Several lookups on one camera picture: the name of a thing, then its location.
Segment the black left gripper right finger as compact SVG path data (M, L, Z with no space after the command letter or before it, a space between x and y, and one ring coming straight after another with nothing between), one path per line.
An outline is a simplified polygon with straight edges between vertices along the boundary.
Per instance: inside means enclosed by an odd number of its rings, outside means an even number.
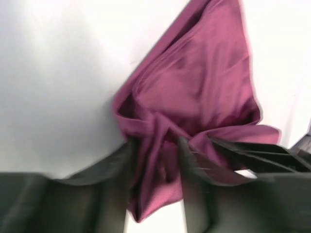
M255 173L219 166L180 137L178 156L190 233L308 233L311 172Z

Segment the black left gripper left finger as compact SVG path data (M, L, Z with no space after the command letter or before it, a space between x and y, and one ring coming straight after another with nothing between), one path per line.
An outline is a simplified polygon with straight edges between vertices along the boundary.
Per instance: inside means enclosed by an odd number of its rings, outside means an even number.
M66 179L39 173L1 173L1 232L123 232L136 155L137 142L130 139L111 155Z

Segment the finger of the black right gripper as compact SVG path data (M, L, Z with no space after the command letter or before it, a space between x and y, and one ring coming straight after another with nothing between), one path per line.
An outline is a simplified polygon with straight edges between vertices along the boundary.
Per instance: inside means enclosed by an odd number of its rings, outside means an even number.
M211 138L214 148L223 155L232 168L239 166L255 173L309 173L311 155L294 153L275 144L234 142Z

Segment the purple cloth napkin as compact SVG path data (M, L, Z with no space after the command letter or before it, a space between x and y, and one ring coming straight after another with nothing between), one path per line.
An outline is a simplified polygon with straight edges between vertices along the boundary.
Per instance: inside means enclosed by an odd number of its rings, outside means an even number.
M229 170L211 136L269 144L279 138L259 123L237 0L192 0L117 93L113 110L122 133L139 140L129 204L137 222L182 199L179 136L220 185L246 178Z

